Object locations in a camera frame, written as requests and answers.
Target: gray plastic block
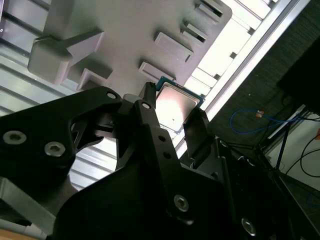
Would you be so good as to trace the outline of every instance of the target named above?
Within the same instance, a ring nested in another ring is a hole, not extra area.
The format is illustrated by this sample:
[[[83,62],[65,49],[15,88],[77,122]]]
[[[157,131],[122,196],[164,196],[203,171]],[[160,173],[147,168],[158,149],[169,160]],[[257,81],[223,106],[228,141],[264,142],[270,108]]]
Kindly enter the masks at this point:
[[[61,83],[67,77],[72,58],[58,41],[50,37],[38,38],[32,46],[27,68],[51,83]]]
[[[159,47],[165,49],[169,54],[176,57],[177,60],[188,62],[191,55],[193,54],[191,50],[189,50],[176,40],[173,40],[171,37],[164,34],[163,32],[159,32],[154,42]]]
[[[28,70],[51,82],[61,84],[70,67],[94,53],[100,45],[103,32],[95,29],[66,40],[40,37],[32,46]]]
[[[139,72],[143,75],[147,76],[149,79],[157,83],[161,77],[166,77],[167,79],[174,80],[174,78],[165,72],[161,71],[160,69],[152,66],[147,62],[143,62],[139,68]]]

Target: bright light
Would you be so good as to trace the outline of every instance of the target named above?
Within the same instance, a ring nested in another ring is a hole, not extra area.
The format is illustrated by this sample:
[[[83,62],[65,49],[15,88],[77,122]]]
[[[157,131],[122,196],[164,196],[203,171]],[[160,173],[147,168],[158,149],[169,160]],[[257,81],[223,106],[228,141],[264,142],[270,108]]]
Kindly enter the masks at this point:
[[[270,12],[270,7],[268,7],[268,5],[261,0],[239,0],[239,2],[246,5],[251,11],[253,11],[262,19],[264,19]]]
[[[199,63],[198,68],[204,70],[211,76],[216,74],[221,76],[233,61],[230,54],[231,52],[229,50],[213,44]]]
[[[213,45],[224,48],[229,54],[232,52],[238,54],[249,38],[248,31],[235,20],[230,19]]]
[[[212,76],[210,76],[208,73],[204,72],[200,68],[196,68],[191,74],[191,76],[203,82],[211,88],[217,83],[216,79],[214,79]]]
[[[184,87],[193,91],[195,94],[198,95],[207,95],[210,92],[210,87],[203,84],[202,82],[196,80],[194,77],[189,77],[189,79],[184,84]]]
[[[223,0],[223,2],[232,9],[233,15],[236,15],[239,19],[248,24],[251,28],[257,29],[261,21],[253,16],[249,11],[243,8],[235,0]]]

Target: black cable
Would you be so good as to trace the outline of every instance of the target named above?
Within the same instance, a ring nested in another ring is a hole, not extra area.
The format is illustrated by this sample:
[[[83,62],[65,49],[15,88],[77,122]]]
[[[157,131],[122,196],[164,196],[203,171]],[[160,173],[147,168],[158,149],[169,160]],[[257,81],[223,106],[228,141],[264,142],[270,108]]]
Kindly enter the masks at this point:
[[[313,177],[313,178],[320,178],[320,176],[311,175],[311,174],[307,173],[307,172],[304,170],[304,167],[302,166],[302,159],[303,159],[303,157],[304,157],[305,150],[307,149],[307,147],[309,146],[309,144],[310,144],[313,140],[315,140],[317,137],[319,137],[319,136],[320,136],[320,134],[317,134],[314,138],[312,138],[312,139],[305,145],[305,147],[304,147],[304,149],[303,149],[303,151],[302,151],[302,153],[301,153],[301,158],[300,158],[300,167],[301,167],[301,170],[302,170],[306,175],[308,175],[308,176],[310,176],[310,177]]]
[[[318,151],[320,151],[320,148],[306,153],[305,155],[302,156],[302,158],[304,158],[305,156],[312,154],[314,152],[318,152]],[[301,157],[297,161],[295,161],[294,164],[291,165],[291,167],[286,171],[285,175],[288,174],[288,172],[300,161],[300,159],[301,159]]]
[[[317,117],[317,118],[300,117],[300,119],[309,120],[309,121],[318,122],[318,123],[320,122],[320,117]]]

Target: black metal frame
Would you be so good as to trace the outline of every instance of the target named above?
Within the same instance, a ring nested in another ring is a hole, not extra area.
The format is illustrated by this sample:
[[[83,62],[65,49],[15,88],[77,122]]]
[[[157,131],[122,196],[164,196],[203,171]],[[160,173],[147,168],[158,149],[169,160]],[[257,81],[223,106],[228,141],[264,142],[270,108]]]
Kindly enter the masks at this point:
[[[2,182],[29,195],[33,212],[43,217],[18,207],[19,199],[2,199],[31,222],[50,216],[52,237],[59,240],[320,239],[278,173],[245,156],[236,159],[210,132],[200,109],[184,124],[188,155],[181,161],[191,167],[183,167],[169,133],[159,125],[155,93],[152,83],[140,97],[123,99],[97,87],[0,118],[1,136],[14,130],[27,138],[15,145],[0,140]],[[116,171],[58,198],[76,153],[104,137],[117,139]],[[45,153],[52,141],[65,147],[61,156]],[[53,190],[54,197],[48,194]],[[52,210],[56,202],[59,207]],[[51,234],[50,222],[45,227]]]

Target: wire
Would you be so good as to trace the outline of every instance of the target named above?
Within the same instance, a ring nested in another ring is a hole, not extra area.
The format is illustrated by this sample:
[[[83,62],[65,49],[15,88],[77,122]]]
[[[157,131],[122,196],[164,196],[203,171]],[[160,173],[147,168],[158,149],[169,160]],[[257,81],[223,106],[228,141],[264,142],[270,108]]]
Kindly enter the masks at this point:
[[[305,155],[302,156],[302,158],[304,158],[305,156],[312,154],[314,152],[318,152],[318,151],[320,151],[320,148],[306,153]],[[288,172],[300,161],[300,159],[301,159],[301,157],[297,161],[295,161],[294,164],[291,165],[291,167],[286,171],[285,175],[288,175]]]
[[[300,119],[309,120],[309,121],[318,122],[318,123],[320,122],[320,117],[317,117],[317,118],[300,117]]]
[[[315,140],[317,137],[319,137],[319,136],[320,136],[320,134],[317,134],[314,138],[312,138],[312,139],[305,145],[305,147],[304,147],[304,149],[303,149],[303,151],[302,151],[302,153],[301,153],[301,158],[300,158],[300,167],[301,167],[301,170],[302,170],[306,175],[308,175],[308,176],[310,176],[310,177],[313,177],[313,178],[320,178],[320,176],[316,176],[316,175],[312,175],[312,174],[307,173],[307,172],[304,170],[304,167],[302,166],[302,159],[303,159],[303,157],[304,157],[304,153],[305,153],[307,147],[309,146],[309,144],[310,144],[313,140]]]
[[[256,129],[256,130],[252,130],[252,131],[238,131],[234,128],[232,122],[233,122],[233,119],[235,118],[236,114],[237,113],[240,113],[240,112],[250,112],[250,113],[255,113],[255,114],[260,114],[262,115],[263,118],[266,118],[266,119],[269,119],[270,121],[272,122],[276,122],[275,124],[271,124],[269,126],[266,126],[266,127],[262,127],[262,128],[259,128],[259,129]],[[230,128],[237,134],[240,134],[240,135],[246,135],[246,134],[253,134],[253,133],[257,133],[257,132],[260,132],[260,131],[263,131],[265,129],[269,129],[269,128],[272,128],[274,126],[278,126],[278,125],[281,125],[283,123],[290,123],[290,122],[295,122],[295,121],[300,121],[301,119],[299,118],[299,116],[297,115],[296,117],[294,117],[293,119],[291,120],[278,120],[278,119],[274,119],[273,117],[271,116],[268,116],[268,115],[265,115],[263,113],[260,113],[258,112],[257,110],[254,110],[254,109],[240,109],[240,110],[237,110],[235,111],[232,115],[231,115],[231,118],[230,118]]]

